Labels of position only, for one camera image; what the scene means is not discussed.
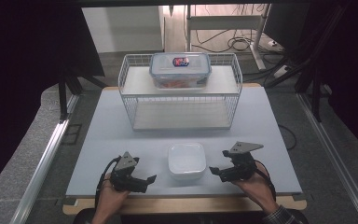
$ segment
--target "plastic food container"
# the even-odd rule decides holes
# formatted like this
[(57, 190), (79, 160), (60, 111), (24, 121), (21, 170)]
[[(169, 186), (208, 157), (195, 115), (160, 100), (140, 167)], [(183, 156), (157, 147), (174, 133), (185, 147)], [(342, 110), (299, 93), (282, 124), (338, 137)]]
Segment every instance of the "plastic food container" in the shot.
[(149, 72), (160, 89), (203, 88), (211, 62), (205, 53), (156, 53)]
[(203, 146), (199, 143), (172, 146), (168, 152), (168, 166), (174, 179), (191, 180), (201, 178), (206, 167)]

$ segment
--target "label sticker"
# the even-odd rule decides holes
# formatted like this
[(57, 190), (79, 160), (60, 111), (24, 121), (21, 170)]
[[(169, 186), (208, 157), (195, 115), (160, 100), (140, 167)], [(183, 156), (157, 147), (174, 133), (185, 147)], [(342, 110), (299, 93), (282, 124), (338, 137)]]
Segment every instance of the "label sticker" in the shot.
[(175, 67), (186, 67), (190, 64), (190, 60), (186, 57), (184, 58), (174, 58), (172, 64)]

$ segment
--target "container lid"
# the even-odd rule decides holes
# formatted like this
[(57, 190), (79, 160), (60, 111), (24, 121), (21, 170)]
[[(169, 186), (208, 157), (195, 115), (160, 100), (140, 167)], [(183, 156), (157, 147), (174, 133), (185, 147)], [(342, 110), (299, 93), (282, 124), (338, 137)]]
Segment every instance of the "container lid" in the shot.
[(199, 143), (177, 144), (168, 152), (168, 165), (173, 175), (202, 173), (206, 167), (205, 152)]
[(150, 64), (150, 75), (202, 75), (211, 73), (211, 62), (205, 53), (156, 53)]

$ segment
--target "white wire basket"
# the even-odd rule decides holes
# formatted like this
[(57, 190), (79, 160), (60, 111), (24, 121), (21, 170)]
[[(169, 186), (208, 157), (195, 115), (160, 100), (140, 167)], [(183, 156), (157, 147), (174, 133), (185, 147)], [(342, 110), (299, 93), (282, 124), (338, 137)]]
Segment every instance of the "white wire basket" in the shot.
[(235, 54), (209, 54), (206, 87), (159, 89), (149, 74), (152, 54), (124, 57), (118, 88), (134, 131), (229, 129), (242, 89)]

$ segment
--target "wall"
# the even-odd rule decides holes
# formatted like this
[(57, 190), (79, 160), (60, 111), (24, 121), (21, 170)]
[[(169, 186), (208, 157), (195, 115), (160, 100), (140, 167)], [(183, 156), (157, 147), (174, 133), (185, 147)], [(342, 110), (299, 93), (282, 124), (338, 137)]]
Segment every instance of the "wall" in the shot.
[(162, 50), (162, 7), (82, 8), (99, 53)]

